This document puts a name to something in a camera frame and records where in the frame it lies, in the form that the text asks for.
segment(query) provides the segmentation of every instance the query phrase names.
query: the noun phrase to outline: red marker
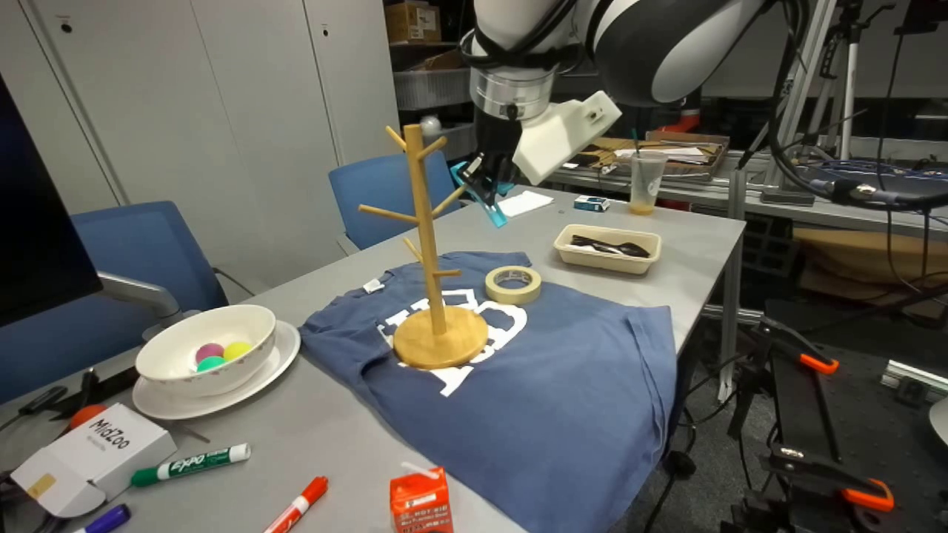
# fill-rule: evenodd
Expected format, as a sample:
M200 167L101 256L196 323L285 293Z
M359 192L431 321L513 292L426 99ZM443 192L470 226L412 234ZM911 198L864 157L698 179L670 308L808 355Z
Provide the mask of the red marker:
M325 478L314 478L298 499L267 527L267 533L291 533L303 515L328 493Z

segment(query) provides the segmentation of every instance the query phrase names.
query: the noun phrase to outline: white bowl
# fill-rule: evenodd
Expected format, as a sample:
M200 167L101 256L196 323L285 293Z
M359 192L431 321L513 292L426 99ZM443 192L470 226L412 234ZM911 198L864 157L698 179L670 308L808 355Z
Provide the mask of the white bowl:
M590 247L572 247L575 234L591 238L600 244L636 244L648 253L648 259L605 256L605 253L591 253ZM553 249L562 264L646 277L651 269L651 264L660 262L660 234L631 232L631 229L608 229L608 226L565 226L557 234Z
M199 375L205 343L245 343L248 352L215 370ZM135 355L135 370L165 395L224 395L255 378L276 341L276 315L261 305L227 305L181 321L154 335Z

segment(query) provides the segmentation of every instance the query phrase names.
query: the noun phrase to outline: blue chair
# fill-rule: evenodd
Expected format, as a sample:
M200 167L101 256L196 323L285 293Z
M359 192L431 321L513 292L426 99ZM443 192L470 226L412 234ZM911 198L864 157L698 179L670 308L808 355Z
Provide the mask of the blue chair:
M393 157L372 157L372 160L338 167L328 172L328 182L331 182L335 204L346 226L346 238L359 249L368 249L393 234L408 232L408 226L402 222L359 213L359 204L414 213L405 157L393 154ZM452 182L442 152L426 157L426 192L431 204L437 204L452 192Z
M101 272L165 287L181 311L224 305L224 293L172 203L73 216ZM0 404L141 343L156 311L92 293L0 330Z

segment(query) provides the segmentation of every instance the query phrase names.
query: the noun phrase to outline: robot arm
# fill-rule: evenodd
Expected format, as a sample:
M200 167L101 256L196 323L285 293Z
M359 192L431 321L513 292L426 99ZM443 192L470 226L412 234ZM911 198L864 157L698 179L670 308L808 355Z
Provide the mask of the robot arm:
M470 62L479 154L461 172L494 204L517 167L540 185L605 135L618 108L674 104L695 93L774 0L473 0L461 38ZM608 95L551 104L553 77L591 58Z

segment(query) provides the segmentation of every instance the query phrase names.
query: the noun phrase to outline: green marker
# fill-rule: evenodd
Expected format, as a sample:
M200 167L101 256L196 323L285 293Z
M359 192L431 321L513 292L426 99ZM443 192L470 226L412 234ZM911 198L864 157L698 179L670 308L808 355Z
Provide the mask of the green marker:
M154 487L163 480L186 478L196 471L212 471L212 469L245 463L245 460L248 460L248 446L234 446L223 453L200 453L200 456L186 456L178 463L163 463L156 469L141 469L141 471L129 474L129 487Z

